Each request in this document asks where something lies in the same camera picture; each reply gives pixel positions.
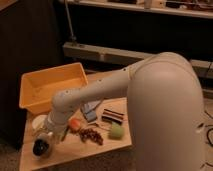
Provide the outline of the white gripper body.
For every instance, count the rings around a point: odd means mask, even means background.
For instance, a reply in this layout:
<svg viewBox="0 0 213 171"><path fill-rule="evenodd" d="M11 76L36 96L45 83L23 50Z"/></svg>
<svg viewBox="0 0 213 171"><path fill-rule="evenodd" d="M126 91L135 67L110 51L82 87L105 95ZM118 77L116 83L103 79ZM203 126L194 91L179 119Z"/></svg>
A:
<svg viewBox="0 0 213 171"><path fill-rule="evenodd" d="M34 137L36 140L41 139L51 144L58 144L61 142L63 134L63 125L46 122L40 122L34 125Z"/></svg>

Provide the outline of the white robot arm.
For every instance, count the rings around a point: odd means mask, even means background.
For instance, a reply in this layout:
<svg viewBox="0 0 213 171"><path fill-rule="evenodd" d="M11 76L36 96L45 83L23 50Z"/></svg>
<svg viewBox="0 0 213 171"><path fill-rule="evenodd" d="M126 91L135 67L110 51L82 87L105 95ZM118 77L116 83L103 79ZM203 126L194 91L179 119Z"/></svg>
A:
<svg viewBox="0 0 213 171"><path fill-rule="evenodd" d="M80 105L125 97L136 171L205 171L204 98L182 56L164 52L85 87L57 92L44 132L65 130Z"/></svg>

